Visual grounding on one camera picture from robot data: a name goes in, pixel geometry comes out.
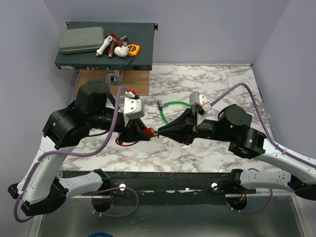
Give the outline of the red cable lock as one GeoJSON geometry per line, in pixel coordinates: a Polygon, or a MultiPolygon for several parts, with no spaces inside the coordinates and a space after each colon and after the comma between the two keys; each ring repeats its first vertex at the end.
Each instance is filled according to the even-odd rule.
{"type": "MultiPolygon", "coordinates": [[[[149,138],[154,138],[155,136],[153,135],[154,129],[153,128],[146,128],[142,130],[149,138]]],[[[124,143],[124,142],[119,142],[118,137],[115,139],[115,143],[121,147],[130,147],[133,145],[136,145],[139,141],[134,141],[131,143],[124,143]]]]}

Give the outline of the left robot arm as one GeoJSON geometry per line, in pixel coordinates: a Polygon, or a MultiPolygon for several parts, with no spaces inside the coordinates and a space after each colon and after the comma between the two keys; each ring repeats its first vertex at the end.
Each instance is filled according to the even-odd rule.
{"type": "Polygon", "coordinates": [[[74,148],[93,128],[106,131],[106,141],[118,133],[120,144],[149,141],[155,136],[141,120],[144,104],[139,96],[125,86],[119,91],[126,94],[123,112],[119,111],[119,96],[111,94],[109,85],[91,80],[78,89],[68,107],[49,116],[30,169],[21,182],[8,188],[16,200],[15,212],[22,210],[30,220],[57,210],[68,198],[89,192],[104,195],[112,189],[110,177],[101,169],[75,178],[59,178],[57,173],[66,157],[76,155],[74,148]]]}

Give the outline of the white elbow fitting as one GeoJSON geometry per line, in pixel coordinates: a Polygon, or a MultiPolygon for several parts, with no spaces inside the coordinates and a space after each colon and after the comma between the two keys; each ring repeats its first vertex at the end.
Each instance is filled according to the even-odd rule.
{"type": "Polygon", "coordinates": [[[128,55],[129,48],[126,46],[116,46],[114,48],[114,54],[118,57],[126,57],[128,55]]]}

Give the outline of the green cable lock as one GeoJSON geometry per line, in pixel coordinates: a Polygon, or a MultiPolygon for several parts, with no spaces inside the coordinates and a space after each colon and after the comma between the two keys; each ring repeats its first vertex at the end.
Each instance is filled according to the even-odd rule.
{"type": "Polygon", "coordinates": [[[173,110],[178,111],[178,110],[180,110],[180,108],[189,108],[190,107],[190,105],[188,103],[182,102],[182,101],[171,101],[171,102],[166,102],[166,103],[162,103],[161,101],[157,101],[157,106],[158,106],[160,116],[165,124],[168,124],[168,121],[164,115],[164,109],[166,109],[167,112],[169,113],[173,110]]]}

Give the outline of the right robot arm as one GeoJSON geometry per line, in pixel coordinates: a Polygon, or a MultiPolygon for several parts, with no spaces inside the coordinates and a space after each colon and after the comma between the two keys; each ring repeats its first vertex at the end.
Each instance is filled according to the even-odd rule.
{"type": "Polygon", "coordinates": [[[186,109],[176,120],[158,129],[158,135],[178,143],[190,145],[194,139],[228,142],[228,150],[235,156],[258,160],[278,167],[276,172],[239,171],[227,181],[228,190],[234,194],[243,189],[279,189],[293,192],[307,199],[316,198],[316,169],[308,165],[311,158],[298,154],[299,160],[291,156],[290,150],[276,148],[265,133],[251,127],[252,115],[238,105],[223,109],[217,120],[204,119],[197,123],[198,113],[186,109]]]}

